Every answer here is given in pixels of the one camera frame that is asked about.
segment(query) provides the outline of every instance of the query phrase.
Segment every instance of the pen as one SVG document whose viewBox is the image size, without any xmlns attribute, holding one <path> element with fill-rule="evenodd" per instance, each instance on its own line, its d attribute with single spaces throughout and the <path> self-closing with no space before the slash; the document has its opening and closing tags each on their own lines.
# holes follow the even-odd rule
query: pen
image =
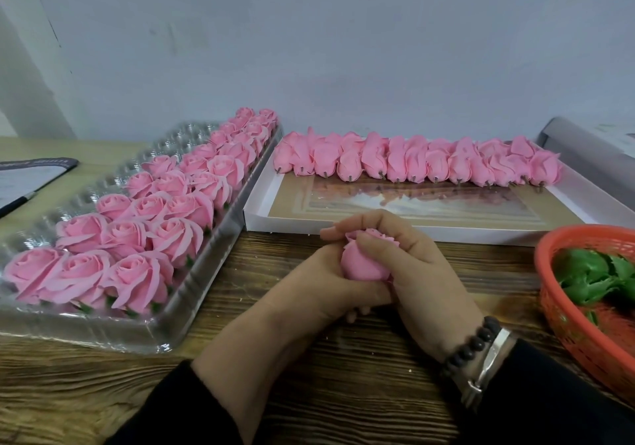
<svg viewBox="0 0 635 445">
<path fill-rule="evenodd" d="M 15 211 L 16 209 L 18 209 L 22 204 L 24 204 L 25 202 L 28 202 L 33 196 L 35 196 L 36 193 L 28 193 L 25 194 L 22 197 L 19 197 L 18 199 L 16 199 L 15 201 L 10 202 L 9 204 L 7 204 L 6 206 L 0 208 L 0 218 L 6 216 L 7 214 L 9 214 L 12 211 Z"/>
</svg>

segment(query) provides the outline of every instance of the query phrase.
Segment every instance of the red plastic basket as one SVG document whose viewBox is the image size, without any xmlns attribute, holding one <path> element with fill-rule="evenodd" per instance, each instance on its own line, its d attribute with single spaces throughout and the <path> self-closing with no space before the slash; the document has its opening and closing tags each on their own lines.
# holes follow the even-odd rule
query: red plastic basket
<svg viewBox="0 0 635 445">
<path fill-rule="evenodd" d="M 621 254 L 635 261 L 635 230 L 599 224 L 565 226 L 547 233 L 534 257 L 542 281 L 540 302 L 551 329 L 586 371 L 635 406 L 635 312 L 625 316 L 600 302 L 592 306 L 599 328 L 589 321 L 585 309 L 571 302 L 551 269 L 553 256 L 571 247 Z"/>
</svg>

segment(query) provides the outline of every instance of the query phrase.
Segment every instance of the silver bangle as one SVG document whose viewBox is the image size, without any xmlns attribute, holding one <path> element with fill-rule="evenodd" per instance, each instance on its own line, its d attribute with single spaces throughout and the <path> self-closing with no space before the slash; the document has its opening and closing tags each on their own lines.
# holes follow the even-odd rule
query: silver bangle
<svg viewBox="0 0 635 445">
<path fill-rule="evenodd" d="M 476 410 L 479 403 L 481 402 L 481 398 L 483 397 L 483 385 L 485 383 L 485 379 L 488 377 L 489 370 L 494 365 L 498 354 L 500 353 L 501 348 L 507 341 L 510 332 L 505 328 L 501 328 L 498 336 L 492 343 L 485 356 L 485 361 L 483 362 L 483 369 L 481 369 L 481 373 L 476 381 L 472 381 L 471 379 L 467 380 L 467 388 L 463 392 L 461 396 L 461 403 L 465 405 L 466 408 L 470 408 Z"/>
</svg>

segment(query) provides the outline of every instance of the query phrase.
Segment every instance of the clear plastic tray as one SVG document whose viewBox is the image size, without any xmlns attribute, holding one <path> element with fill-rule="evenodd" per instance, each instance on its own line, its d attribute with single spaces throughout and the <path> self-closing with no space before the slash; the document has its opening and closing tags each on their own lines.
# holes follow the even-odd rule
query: clear plastic tray
<svg viewBox="0 0 635 445">
<path fill-rule="evenodd" d="M 179 124 L 134 159 L 125 161 L 112 174 L 87 186 L 67 203 L 51 209 L 30 229 L 0 241 L 0 270 L 22 251 L 54 244 L 58 221 L 94 211 L 95 203 L 104 194 L 125 193 L 123 185 L 127 178 L 139 172 L 143 162 L 162 154 L 176 155 L 180 161 L 184 153 L 207 142 L 217 127 L 217 123 L 210 122 Z M 151 316 L 130 318 L 113 310 L 85 314 L 71 305 L 26 305 L 13 299 L 15 289 L 2 279 L 0 272 L 0 334 L 57 339 L 137 353 L 161 353 L 176 347 L 185 338 L 212 281 L 242 231 L 242 208 L 281 136 L 282 130 L 278 127 L 220 222 L 217 218 L 193 267 L 182 268 L 175 274 L 175 292 L 161 311 Z"/>
</svg>

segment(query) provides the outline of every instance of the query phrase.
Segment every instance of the wood grain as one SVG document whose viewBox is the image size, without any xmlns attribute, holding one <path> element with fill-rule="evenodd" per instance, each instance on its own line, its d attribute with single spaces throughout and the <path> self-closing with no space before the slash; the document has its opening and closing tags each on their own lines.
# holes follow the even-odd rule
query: wood grain
<svg viewBox="0 0 635 445">
<path fill-rule="evenodd" d="M 169 354 L 0 337 L 0 444 L 100 443 L 173 366 L 320 245 L 313 236 L 243 233 L 185 342 Z M 440 247 L 484 312 L 580 372 L 538 307 L 532 248 Z M 391 310 L 337 323 L 276 383 L 256 443 L 447 443 L 466 416 L 438 371 Z"/>
</svg>

